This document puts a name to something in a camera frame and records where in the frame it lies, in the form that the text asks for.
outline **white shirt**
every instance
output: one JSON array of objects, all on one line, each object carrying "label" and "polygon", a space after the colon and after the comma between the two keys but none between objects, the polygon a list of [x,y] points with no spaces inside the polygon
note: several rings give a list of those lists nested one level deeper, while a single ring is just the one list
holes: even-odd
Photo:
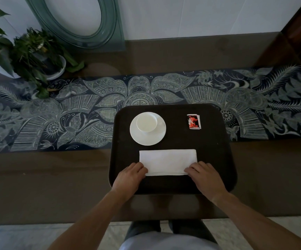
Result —
[{"label": "white shirt", "polygon": [[218,244],[190,235],[146,232],[127,239],[119,250],[221,250]]}]

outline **person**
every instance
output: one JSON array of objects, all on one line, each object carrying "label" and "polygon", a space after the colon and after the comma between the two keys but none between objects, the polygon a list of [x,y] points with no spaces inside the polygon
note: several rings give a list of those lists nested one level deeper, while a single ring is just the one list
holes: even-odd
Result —
[{"label": "person", "polygon": [[[121,171],[102,201],[61,234],[49,250],[97,249],[111,219],[133,196],[147,172],[140,162]],[[301,250],[300,237],[242,204],[225,189],[211,164],[193,163],[185,172],[199,191],[227,214],[254,250]],[[159,221],[133,222],[120,249],[220,249],[201,220],[173,220],[170,227],[173,234],[161,233]]]}]

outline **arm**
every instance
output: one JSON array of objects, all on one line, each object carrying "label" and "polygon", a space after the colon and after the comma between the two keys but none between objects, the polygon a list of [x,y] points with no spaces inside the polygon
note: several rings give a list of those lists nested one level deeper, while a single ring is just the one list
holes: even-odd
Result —
[{"label": "arm", "polygon": [[102,201],[60,235],[48,249],[97,249],[111,219],[137,191],[147,172],[141,162],[132,163],[121,171]]},{"label": "arm", "polygon": [[227,192],[219,173],[200,161],[185,169],[199,191],[234,222],[254,250],[300,249],[301,238],[242,204]]}]

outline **leg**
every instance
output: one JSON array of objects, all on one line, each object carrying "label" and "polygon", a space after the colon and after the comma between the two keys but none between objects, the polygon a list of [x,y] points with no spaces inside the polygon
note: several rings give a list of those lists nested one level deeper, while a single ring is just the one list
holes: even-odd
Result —
[{"label": "leg", "polygon": [[206,239],[217,244],[211,232],[201,219],[169,220],[169,227],[175,234],[185,234]]},{"label": "leg", "polygon": [[159,220],[134,221],[128,228],[125,240],[145,232],[161,232]]}]

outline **marble floor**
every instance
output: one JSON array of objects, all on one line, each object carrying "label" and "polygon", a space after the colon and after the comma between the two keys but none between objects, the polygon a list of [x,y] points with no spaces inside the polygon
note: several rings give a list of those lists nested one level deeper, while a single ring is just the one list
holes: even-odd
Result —
[{"label": "marble floor", "polygon": [[[301,237],[301,217],[273,217],[273,221]],[[204,223],[223,250],[252,249],[230,219],[210,219]],[[129,222],[110,223],[98,249],[119,249],[129,227]],[[72,224],[3,225],[0,226],[0,250],[46,249]],[[171,232],[167,221],[161,222],[163,232]]]}]

